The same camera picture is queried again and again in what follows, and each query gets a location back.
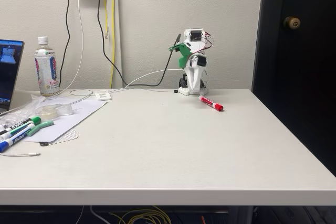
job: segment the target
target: plastic bottle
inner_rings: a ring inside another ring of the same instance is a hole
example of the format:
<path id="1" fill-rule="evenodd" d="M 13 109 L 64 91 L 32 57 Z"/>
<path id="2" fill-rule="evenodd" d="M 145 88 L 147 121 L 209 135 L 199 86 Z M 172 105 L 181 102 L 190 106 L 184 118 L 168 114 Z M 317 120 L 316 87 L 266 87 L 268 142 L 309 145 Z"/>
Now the plastic bottle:
<path id="1" fill-rule="evenodd" d="M 48 46 L 48 37 L 38 37 L 39 47 L 35 52 L 35 65 L 41 95 L 50 96 L 59 92 L 59 80 L 54 50 Z"/>

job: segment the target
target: pen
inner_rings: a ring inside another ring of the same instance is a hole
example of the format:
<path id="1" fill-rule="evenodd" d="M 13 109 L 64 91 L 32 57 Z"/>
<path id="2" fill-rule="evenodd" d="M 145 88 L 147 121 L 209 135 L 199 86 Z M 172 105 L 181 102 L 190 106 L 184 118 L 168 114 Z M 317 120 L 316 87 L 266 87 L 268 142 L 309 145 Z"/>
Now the pen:
<path id="1" fill-rule="evenodd" d="M 16 133 L 20 132 L 21 130 L 23 130 L 25 127 L 27 127 L 31 123 L 35 125 L 35 123 L 33 121 L 29 121 L 29 122 L 24 123 L 21 126 L 15 128 L 15 129 L 11 130 L 11 131 L 9 131 L 9 132 L 6 132 L 6 133 L 0 135 L 0 142 L 14 136 Z"/>
<path id="2" fill-rule="evenodd" d="M 204 102 L 205 104 L 208 104 L 210 107 L 213 107 L 214 109 L 218 110 L 218 111 L 223 111 L 223 106 L 215 103 L 214 101 L 210 100 L 207 97 L 204 97 L 202 95 L 199 96 L 199 100 Z"/>
<path id="3" fill-rule="evenodd" d="M 20 131 L 19 133 L 16 133 L 11 138 L 8 138 L 8 139 L 0 142 L 0 152 L 3 152 L 8 147 L 12 146 L 16 142 L 23 139 L 34 127 L 35 127 L 35 125 L 31 123 L 26 128 L 24 128 L 22 131 Z"/>
<path id="4" fill-rule="evenodd" d="M 18 127 L 20 127 L 20 126 L 22 126 L 25 123 L 28 123 L 30 121 L 32 121 L 34 124 L 39 124 L 41 122 L 41 118 L 38 117 L 38 116 L 32 116 L 30 118 L 23 119 L 23 120 L 17 122 L 16 124 L 12 125 L 11 127 L 5 129 L 4 131 L 1 131 L 0 135 L 3 135 L 3 134 L 5 134 L 9 131 L 12 131 L 13 129 L 18 128 Z"/>

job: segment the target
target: laptop screen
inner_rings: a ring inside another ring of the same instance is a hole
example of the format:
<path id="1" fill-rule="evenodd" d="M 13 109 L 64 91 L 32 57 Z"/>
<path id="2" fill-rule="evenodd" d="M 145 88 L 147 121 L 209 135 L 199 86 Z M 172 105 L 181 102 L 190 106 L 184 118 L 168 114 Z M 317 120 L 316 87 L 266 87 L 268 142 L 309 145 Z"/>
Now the laptop screen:
<path id="1" fill-rule="evenodd" d="M 23 41 L 0 40 L 0 112 L 11 104 L 23 46 Z"/>

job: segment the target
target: brass doorknob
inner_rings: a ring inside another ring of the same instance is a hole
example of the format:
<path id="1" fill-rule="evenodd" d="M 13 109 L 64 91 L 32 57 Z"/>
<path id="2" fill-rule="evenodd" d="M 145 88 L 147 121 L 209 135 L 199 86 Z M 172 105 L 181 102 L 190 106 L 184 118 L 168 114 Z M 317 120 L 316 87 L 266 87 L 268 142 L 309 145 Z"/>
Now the brass doorknob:
<path id="1" fill-rule="evenodd" d="M 292 30 L 298 29 L 300 27 L 300 20 L 298 18 L 294 18 L 294 17 L 287 17 L 284 21 L 283 21 L 283 26 L 284 27 L 289 27 Z"/>

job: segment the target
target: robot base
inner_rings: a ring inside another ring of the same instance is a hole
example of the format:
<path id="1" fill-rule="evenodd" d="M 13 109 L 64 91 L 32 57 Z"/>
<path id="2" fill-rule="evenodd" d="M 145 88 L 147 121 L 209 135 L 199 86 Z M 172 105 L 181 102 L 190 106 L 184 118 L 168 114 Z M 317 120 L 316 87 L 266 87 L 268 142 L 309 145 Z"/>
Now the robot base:
<path id="1" fill-rule="evenodd" d="M 199 90 L 199 91 L 196 91 L 196 92 L 190 91 L 189 88 L 182 88 L 182 87 L 179 87 L 178 90 L 179 90 L 179 91 L 178 91 L 179 93 L 181 93 L 182 95 L 185 95 L 185 96 L 193 95 L 193 94 L 197 94 L 197 95 L 206 95 L 206 94 L 208 94 L 208 92 L 209 92 L 208 87 L 203 88 L 203 89 L 201 89 L 201 90 Z"/>

